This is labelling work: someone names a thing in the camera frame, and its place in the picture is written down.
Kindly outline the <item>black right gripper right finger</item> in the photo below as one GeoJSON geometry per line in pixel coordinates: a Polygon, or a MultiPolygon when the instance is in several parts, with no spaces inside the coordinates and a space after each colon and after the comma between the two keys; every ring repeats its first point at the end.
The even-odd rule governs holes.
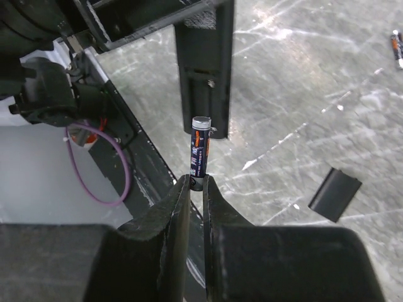
{"type": "Polygon", "coordinates": [[[209,301],[383,301],[359,236],[334,226],[256,226],[203,180],[209,301]]]}

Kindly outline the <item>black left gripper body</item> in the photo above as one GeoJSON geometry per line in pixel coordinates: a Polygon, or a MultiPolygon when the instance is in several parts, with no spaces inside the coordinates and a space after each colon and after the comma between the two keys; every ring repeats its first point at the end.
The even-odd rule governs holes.
{"type": "Polygon", "coordinates": [[[223,8],[227,1],[74,1],[97,52],[109,52],[167,26],[223,8]]]}

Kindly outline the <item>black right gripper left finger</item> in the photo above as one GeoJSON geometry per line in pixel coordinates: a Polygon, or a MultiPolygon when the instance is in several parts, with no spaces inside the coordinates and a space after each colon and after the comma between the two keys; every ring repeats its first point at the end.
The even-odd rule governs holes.
{"type": "Polygon", "coordinates": [[[181,301],[190,178],[120,228],[1,225],[2,301],[181,301]]]}

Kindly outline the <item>black remote control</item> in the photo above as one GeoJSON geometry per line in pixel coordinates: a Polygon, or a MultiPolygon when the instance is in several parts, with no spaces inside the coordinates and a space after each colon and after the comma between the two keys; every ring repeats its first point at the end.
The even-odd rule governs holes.
{"type": "Polygon", "coordinates": [[[212,120],[214,139],[229,136],[235,2],[224,1],[174,26],[183,128],[196,116],[212,120]]]}

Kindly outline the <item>black battery compartment cover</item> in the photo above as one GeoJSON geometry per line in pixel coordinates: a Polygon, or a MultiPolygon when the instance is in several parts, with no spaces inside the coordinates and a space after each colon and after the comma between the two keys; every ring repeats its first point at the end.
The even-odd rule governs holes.
{"type": "Polygon", "coordinates": [[[331,167],[308,207],[318,215],[337,223],[361,185],[362,182],[357,178],[331,167]]]}

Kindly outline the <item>AAA battery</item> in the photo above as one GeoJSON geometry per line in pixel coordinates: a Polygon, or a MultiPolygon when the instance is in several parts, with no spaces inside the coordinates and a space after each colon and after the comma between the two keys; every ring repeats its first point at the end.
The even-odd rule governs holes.
{"type": "Polygon", "coordinates": [[[402,33],[398,30],[393,30],[390,36],[390,41],[397,68],[402,70],[402,33]]]}
{"type": "Polygon", "coordinates": [[[210,117],[196,116],[191,123],[190,188],[203,191],[207,174],[208,151],[212,121],[210,117]]]}

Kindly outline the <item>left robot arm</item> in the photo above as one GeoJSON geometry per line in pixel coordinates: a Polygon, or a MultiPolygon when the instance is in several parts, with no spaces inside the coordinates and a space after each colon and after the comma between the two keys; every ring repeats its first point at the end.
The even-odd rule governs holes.
{"type": "Polygon", "coordinates": [[[106,91],[90,84],[87,51],[105,53],[174,26],[183,127],[207,116],[229,134],[233,1],[2,1],[1,98],[29,124],[107,121],[106,91]]]}

